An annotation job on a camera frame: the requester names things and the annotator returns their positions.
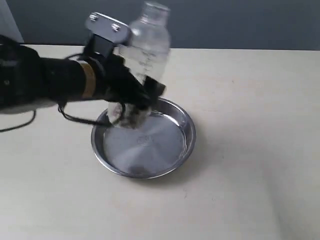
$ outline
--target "plastic bottle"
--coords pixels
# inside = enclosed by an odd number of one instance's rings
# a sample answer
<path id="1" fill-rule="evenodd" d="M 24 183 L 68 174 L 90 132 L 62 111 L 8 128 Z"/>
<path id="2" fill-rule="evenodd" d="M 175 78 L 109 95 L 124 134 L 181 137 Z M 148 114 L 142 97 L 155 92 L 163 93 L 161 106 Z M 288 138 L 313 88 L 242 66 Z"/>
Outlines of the plastic bottle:
<path id="1" fill-rule="evenodd" d="M 170 53 L 170 35 L 166 29 L 169 8 L 157 2 L 145 2 L 141 16 L 129 26 L 133 36 L 119 54 L 131 73 L 143 82 L 145 76 L 159 81 Z"/>

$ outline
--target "gray wall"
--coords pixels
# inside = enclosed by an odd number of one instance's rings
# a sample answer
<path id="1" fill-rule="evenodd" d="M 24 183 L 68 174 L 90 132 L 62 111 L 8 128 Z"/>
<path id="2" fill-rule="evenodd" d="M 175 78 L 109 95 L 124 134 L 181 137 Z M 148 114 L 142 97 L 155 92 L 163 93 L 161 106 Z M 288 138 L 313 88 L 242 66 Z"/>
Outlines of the gray wall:
<path id="1" fill-rule="evenodd" d="M 171 8 L 174 48 L 320 48 L 320 0 L 158 0 Z M 83 44 L 84 21 L 101 12 L 125 23 L 143 0 L 7 0 L 26 43 Z"/>

